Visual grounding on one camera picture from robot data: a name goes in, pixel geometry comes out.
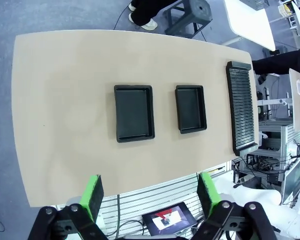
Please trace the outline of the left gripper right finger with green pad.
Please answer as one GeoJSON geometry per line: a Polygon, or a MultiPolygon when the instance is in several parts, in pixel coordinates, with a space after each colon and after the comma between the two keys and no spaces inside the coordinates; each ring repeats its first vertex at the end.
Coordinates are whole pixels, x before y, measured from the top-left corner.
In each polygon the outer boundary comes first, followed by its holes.
{"type": "Polygon", "coordinates": [[[198,175],[197,195],[204,213],[204,221],[192,234],[193,240],[227,240],[235,234],[240,240],[276,240],[262,205],[250,201],[243,206],[222,200],[208,173],[198,175]]]}

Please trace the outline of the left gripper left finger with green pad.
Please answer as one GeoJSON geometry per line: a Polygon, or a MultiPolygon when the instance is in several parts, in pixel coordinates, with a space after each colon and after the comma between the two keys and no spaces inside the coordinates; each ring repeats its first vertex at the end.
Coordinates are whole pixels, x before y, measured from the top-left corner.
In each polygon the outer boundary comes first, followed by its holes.
{"type": "Polygon", "coordinates": [[[42,207],[29,233],[29,240],[65,240],[68,235],[78,234],[82,240],[106,240],[107,236],[96,224],[104,197],[100,175],[90,177],[79,203],[57,210],[42,207]]]}

